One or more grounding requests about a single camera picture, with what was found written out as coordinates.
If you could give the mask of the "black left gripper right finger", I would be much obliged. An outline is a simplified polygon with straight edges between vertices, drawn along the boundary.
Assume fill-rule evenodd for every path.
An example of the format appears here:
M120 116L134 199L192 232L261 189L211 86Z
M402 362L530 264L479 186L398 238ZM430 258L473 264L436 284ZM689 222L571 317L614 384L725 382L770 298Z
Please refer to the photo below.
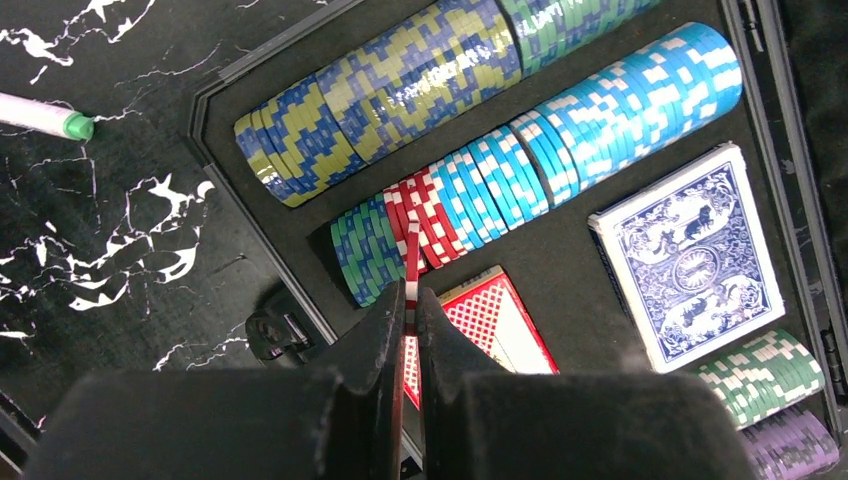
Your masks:
M716 396L686 374L512 373L418 294L430 479L750 479Z

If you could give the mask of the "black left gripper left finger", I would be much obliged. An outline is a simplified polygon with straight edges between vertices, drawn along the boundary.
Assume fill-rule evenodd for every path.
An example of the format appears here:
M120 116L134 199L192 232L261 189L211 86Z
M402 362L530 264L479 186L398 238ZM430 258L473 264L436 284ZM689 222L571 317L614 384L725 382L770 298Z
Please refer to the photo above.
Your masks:
M30 479L395 479L404 283L297 368L116 371L80 379Z

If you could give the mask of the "red poker card deck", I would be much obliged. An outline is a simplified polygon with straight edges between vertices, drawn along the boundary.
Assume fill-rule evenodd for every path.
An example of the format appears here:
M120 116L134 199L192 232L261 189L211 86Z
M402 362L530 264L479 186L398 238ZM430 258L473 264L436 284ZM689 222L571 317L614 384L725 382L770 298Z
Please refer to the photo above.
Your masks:
M507 272L495 265L438 297L448 320L505 369L557 374L559 367Z

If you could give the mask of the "blue poker card deck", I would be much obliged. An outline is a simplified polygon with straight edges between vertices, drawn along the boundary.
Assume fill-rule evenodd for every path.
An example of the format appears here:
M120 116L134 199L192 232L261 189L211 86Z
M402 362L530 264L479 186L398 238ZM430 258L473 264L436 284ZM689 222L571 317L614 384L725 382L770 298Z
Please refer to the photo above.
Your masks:
M736 144L716 146L587 224L657 373L786 312Z

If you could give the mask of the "red white 100 chip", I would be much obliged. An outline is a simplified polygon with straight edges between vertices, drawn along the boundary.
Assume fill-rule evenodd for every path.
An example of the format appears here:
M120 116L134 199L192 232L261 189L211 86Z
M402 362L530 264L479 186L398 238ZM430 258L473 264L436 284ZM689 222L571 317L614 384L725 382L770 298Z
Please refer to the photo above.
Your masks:
M405 277L405 334L416 336L416 310L420 260L420 224L411 220L407 232L406 277Z

